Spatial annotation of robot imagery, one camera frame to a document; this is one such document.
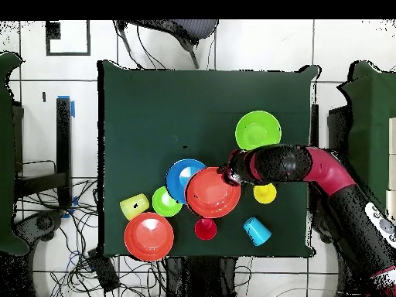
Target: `yellow cup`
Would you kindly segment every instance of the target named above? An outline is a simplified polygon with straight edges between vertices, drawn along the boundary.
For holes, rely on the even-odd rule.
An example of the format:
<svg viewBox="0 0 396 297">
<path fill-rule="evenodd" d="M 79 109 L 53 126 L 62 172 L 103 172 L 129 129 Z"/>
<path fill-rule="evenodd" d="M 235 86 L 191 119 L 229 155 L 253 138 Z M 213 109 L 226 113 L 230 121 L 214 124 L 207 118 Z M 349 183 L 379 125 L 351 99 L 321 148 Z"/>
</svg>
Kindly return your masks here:
<svg viewBox="0 0 396 297">
<path fill-rule="evenodd" d="M 259 203 L 269 204 L 276 197 L 276 188 L 272 183 L 269 183 L 267 186 L 254 186 L 253 194 Z"/>
<path fill-rule="evenodd" d="M 149 206 L 149 200 L 142 193 L 120 202 L 122 213 L 128 220 L 132 220 L 140 213 L 143 213 Z"/>
</svg>

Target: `red plate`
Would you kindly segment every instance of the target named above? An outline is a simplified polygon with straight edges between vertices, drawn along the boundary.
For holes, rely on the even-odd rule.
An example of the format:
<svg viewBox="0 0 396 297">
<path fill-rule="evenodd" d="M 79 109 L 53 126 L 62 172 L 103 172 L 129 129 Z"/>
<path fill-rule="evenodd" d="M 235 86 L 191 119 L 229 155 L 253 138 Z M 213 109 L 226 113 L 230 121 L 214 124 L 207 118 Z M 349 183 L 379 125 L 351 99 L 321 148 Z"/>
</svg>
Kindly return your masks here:
<svg viewBox="0 0 396 297">
<path fill-rule="evenodd" d="M 187 206 L 200 217 L 214 219 L 229 214 L 241 197 L 241 186 L 230 186 L 217 167 L 197 172 L 186 185 Z"/>
<path fill-rule="evenodd" d="M 158 261 L 173 246 L 173 229 L 157 213 L 141 213 L 125 228 L 124 241 L 129 253 L 142 261 Z"/>
</svg>

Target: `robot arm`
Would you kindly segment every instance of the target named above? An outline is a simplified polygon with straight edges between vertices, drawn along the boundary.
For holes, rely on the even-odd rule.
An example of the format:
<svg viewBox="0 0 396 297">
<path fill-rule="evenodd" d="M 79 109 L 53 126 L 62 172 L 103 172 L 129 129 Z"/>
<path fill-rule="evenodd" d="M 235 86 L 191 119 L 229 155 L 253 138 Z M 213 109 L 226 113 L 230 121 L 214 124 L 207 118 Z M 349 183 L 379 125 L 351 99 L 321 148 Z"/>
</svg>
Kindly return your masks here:
<svg viewBox="0 0 396 297">
<path fill-rule="evenodd" d="M 333 155 L 297 145 L 238 149 L 221 171 L 231 185 L 316 183 L 340 231 L 340 250 L 352 252 L 362 276 L 371 278 L 370 295 L 396 297 L 396 228 Z"/>
</svg>

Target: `plastic cup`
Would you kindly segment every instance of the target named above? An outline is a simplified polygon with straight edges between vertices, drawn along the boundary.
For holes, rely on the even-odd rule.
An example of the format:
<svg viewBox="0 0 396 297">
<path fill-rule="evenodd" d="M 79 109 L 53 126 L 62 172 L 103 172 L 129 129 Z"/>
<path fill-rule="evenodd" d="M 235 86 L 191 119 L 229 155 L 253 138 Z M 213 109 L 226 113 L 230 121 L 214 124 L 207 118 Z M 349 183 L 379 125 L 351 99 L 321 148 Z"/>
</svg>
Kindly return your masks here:
<svg viewBox="0 0 396 297">
<path fill-rule="evenodd" d="M 140 213 L 143 213 L 149 206 L 149 200 L 142 193 L 120 202 L 122 213 L 128 220 L 132 220 Z"/>
<path fill-rule="evenodd" d="M 163 217 L 173 217 L 182 209 L 182 206 L 168 194 L 165 186 L 158 188 L 152 195 L 152 207 Z"/>
<path fill-rule="evenodd" d="M 196 222 L 195 235 L 202 239 L 203 241 L 209 241 L 214 236 L 216 236 L 217 227 L 213 220 L 211 219 L 200 219 Z"/>
<path fill-rule="evenodd" d="M 262 224 L 257 217 L 251 217 L 244 223 L 244 229 L 253 241 L 254 246 L 263 245 L 270 236 L 271 231 Z"/>
<path fill-rule="evenodd" d="M 239 148 L 251 150 L 263 145 L 278 144 L 282 130 L 276 117 L 267 111 L 252 111 L 242 117 L 235 129 Z"/>
<path fill-rule="evenodd" d="M 254 198 L 262 204 L 269 204 L 276 198 L 276 188 L 272 183 L 253 187 Z"/>
</svg>

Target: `blue bowl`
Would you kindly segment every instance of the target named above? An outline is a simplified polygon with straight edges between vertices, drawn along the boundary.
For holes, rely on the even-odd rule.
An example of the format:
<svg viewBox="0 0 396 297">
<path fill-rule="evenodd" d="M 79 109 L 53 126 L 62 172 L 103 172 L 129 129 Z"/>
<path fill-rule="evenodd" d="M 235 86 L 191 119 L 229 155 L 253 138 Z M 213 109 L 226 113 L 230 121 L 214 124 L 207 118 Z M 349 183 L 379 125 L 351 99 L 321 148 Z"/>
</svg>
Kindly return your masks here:
<svg viewBox="0 0 396 297">
<path fill-rule="evenodd" d="M 184 188 L 191 176 L 205 169 L 206 166 L 195 159 L 182 159 L 168 170 L 166 173 L 166 189 L 169 195 L 181 204 L 186 204 Z"/>
</svg>

